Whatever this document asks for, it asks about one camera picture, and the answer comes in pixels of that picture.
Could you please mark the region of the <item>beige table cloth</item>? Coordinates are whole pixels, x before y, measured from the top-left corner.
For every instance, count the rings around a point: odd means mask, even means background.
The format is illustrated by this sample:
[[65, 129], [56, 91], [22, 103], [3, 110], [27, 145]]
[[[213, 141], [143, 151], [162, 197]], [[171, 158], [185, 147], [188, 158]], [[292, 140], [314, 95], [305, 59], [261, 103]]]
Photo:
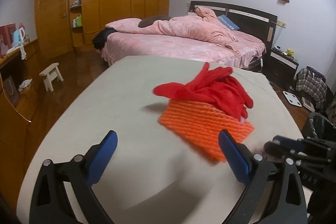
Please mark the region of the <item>beige table cloth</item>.
[[92, 189], [115, 223], [222, 223], [244, 185], [226, 162], [210, 163], [159, 124], [168, 101], [152, 92], [159, 84], [189, 82], [202, 65], [128, 56], [101, 74], [56, 121], [35, 153], [18, 197], [19, 220], [29, 222], [45, 159], [67, 162], [114, 130], [117, 149]]

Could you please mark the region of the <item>white bathroom scale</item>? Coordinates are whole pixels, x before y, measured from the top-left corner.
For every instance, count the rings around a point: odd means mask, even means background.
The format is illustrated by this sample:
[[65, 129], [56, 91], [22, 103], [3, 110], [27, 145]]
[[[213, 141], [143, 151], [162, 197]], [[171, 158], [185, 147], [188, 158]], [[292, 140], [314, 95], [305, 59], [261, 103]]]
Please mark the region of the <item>white bathroom scale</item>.
[[284, 97], [286, 98], [286, 100], [293, 106], [297, 106], [297, 107], [302, 107], [301, 102], [299, 101], [299, 99], [293, 94], [293, 93], [289, 93], [286, 91], [282, 92]]

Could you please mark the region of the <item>orange knitted mat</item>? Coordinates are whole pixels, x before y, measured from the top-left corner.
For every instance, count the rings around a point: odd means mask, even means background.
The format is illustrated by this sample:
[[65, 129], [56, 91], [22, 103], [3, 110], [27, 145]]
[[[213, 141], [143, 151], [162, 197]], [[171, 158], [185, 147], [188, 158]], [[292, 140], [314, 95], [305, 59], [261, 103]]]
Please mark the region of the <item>orange knitted mat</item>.
[[218, 142], [222, 130], [241, 143], [255, 129], [248, 121], [240, 122], [208, 103], [194, 101], [169, 100], [158, 122], [214, 164], [226, 161]]

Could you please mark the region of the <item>black white nightstand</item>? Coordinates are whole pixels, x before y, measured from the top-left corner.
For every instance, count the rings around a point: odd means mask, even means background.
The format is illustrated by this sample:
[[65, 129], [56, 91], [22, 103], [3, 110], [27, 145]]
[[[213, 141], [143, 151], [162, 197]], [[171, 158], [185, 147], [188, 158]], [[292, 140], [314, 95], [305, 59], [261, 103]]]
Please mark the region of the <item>black white nightstand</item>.
[[265, 58], [262, 73], [272, 83], [284, 90], [288, 90], [297, 73], [299, 63], [284, 52], [272, 48]]

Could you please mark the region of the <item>dark wooden headboard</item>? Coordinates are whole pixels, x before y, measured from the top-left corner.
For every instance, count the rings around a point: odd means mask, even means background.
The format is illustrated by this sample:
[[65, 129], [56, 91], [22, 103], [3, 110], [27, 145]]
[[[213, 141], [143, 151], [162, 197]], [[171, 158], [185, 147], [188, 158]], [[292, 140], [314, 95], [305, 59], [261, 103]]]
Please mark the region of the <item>dark wooden headboard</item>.
[[249, 7], [208, 1], [191, 1], [189, 11], [194, 11], [199, 6], [212, 9], [217, 16], [224, 14], [241, 32], [259, 38], [265, 44], [267, 52], [271, 50], [276, 31], [276, 15]]

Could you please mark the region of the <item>small white stool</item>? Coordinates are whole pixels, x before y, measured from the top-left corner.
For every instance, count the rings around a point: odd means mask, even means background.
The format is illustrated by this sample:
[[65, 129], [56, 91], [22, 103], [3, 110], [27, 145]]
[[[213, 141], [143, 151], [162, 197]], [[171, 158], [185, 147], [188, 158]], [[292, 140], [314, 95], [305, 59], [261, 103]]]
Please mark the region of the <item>small white stool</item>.
[[43, 83], [45, 85], [46, 91], [54, 91], [54, 87], [52, 85], [52, 81], [57, 79], [58, 81], [63, 82], [64, 78], [62, 77], [62, 74], [60, 73], [60, 70], [58, 68], [59, 63], [52, 63], [46, 69], [41, 71], [39, 73], [39, 76], [43, 79]]

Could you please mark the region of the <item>black lined trash bin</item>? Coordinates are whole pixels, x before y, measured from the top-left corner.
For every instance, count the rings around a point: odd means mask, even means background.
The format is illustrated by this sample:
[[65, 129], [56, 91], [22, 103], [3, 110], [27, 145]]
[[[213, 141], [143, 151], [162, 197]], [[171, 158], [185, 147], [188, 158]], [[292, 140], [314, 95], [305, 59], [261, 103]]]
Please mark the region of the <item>black lined trash bin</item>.
[[303, 137], [335, 141], [335, 126], [323, 115], [310, 113], [301, 133]]

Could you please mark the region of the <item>red fleece cloth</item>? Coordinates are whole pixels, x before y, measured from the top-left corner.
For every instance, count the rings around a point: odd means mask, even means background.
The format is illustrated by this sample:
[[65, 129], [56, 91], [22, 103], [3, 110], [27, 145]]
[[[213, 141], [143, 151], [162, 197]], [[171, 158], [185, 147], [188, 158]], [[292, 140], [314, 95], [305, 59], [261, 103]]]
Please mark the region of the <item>red fleece cloth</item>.
[[232, 73], [231, 67], [210, 69], [210, 64], [205, 63], [189, 83], [161, 84], [153, 93], [171, 100], [208, 103], [237, 120], [246, 119], [253, 100]]

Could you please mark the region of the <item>plaid bag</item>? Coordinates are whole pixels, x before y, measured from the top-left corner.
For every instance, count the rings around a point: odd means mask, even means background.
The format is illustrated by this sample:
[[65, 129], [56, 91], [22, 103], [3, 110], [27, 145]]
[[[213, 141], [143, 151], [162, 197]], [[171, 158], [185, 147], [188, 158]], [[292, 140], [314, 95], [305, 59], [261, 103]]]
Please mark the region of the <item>plaid bag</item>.
[[323, 108], [328, 89], [324, 75], [307, 66], [297, 73], [295, 89], [310, 95], [315, 101], [316, 108]]

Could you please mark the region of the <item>blue pillow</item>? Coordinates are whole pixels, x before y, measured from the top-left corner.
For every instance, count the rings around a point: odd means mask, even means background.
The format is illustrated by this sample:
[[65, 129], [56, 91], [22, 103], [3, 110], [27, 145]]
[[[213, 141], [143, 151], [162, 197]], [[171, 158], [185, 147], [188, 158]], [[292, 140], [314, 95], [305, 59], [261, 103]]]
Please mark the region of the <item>blue pillow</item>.
[[240, 27], [236, 25], [234, 22], [232, 22], [232, 20], [230, 20], [230, 18], [228, 18], [228, 16], [226, 16], [225, 14], [218, 16], [218, 20], [219, 22], [221, 22], [221, 24], [225, 25], [232, 31], [240, 30]]

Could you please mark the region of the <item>blue electric kettle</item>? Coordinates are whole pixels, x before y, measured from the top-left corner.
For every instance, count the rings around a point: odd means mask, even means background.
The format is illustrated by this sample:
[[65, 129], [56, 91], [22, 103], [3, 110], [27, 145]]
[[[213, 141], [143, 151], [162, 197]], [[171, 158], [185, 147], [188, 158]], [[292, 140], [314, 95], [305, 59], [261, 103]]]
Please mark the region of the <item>blue electric kettle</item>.
[[24, 44], [26, 33], [25, 28], [21, 27], [13, 32], [13, 46], [19, 47]]

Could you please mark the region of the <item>pink duvet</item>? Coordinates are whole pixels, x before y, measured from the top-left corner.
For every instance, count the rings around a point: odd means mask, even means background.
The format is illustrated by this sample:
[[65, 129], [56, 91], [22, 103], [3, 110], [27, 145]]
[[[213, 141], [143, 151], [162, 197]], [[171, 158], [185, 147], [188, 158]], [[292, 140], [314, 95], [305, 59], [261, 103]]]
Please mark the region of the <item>pink duvet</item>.
[[127, 34], [166, 35], [188, 38], [236, 50], [239, 41], [234, 33], [222, 24], [214, 11], [205, 7], [197, 7], [192, 14], [176, 16], [170, 20], [156, 20], [147, 27], [139, 27], [138, 18], [126, 18], [106, 24]]

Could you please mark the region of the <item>red white scale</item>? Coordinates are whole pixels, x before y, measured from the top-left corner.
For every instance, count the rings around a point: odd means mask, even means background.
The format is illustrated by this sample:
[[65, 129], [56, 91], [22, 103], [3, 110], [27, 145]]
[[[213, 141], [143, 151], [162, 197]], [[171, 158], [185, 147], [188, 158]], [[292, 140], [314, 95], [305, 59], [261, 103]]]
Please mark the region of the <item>red white scale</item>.
[[306, 99], [305, 97], [302, 97], [301, 100], [302, 100], [302, 105], [307, 110], [309, 110], [310, 112], [315, 112], [314, 105], [308, 99]]

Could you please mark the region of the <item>black clothes on bed end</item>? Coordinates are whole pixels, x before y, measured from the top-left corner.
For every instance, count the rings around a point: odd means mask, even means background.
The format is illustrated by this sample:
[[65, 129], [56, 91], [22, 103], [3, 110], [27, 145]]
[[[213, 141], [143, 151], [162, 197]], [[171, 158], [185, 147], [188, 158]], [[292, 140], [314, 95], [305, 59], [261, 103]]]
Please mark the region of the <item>black clothes on bed end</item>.
[[96, 50], [102, 50], [105, 47], [105, 43], [107, 42], [107, 37], [110, 34], [117, 32], [114, 28], [104, 28], [100, 31], [93, 39], [92, 44]]

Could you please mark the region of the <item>bed with pink sheet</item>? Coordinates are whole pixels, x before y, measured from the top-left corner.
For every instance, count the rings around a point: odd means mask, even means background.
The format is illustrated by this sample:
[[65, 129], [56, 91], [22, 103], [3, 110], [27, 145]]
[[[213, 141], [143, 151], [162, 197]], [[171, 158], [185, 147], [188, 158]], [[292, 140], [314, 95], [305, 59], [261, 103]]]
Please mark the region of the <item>bed with pink sheet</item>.
[[266, 53], [266, 46], [260, 39], [240, 31], [234, 34], [238, 41], [225, 47], [176, 36], [115, 32], [107, 37], [101, 57], [109, 65], [127, 56], [155, 55], [247, 68]]

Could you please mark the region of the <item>red picture frame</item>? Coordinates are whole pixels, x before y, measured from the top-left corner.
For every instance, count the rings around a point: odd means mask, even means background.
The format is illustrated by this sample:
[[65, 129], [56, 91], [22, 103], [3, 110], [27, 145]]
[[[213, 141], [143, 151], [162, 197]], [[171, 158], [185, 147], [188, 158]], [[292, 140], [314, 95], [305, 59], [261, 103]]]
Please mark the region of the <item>red picture frame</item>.
[[13, 47], [13, 33], [16, 29], [15, 23], [0, 26], [1, 58]]

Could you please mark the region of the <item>yellow plush toy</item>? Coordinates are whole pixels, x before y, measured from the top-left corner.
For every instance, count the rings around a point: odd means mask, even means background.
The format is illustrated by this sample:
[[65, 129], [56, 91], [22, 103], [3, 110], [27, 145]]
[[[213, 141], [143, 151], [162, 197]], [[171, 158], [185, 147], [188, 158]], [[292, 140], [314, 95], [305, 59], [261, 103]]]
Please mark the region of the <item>yellow plush toy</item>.
[[294, 56], [294, 51], [293, 50], [290, 50], [290, 49], [287, 49], [286, 50], [286, 54], [290, 57], [293, 57]]

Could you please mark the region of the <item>wooden desk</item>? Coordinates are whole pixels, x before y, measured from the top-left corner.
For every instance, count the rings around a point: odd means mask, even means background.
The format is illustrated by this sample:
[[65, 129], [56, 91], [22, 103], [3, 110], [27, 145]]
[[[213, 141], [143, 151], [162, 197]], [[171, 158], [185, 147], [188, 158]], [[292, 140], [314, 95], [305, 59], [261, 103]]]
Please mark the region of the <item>wooden desk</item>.
[[18, 188], [25, 174], [25, 145], [40, 88], [39, 40], [1, 57], [1, 187]]

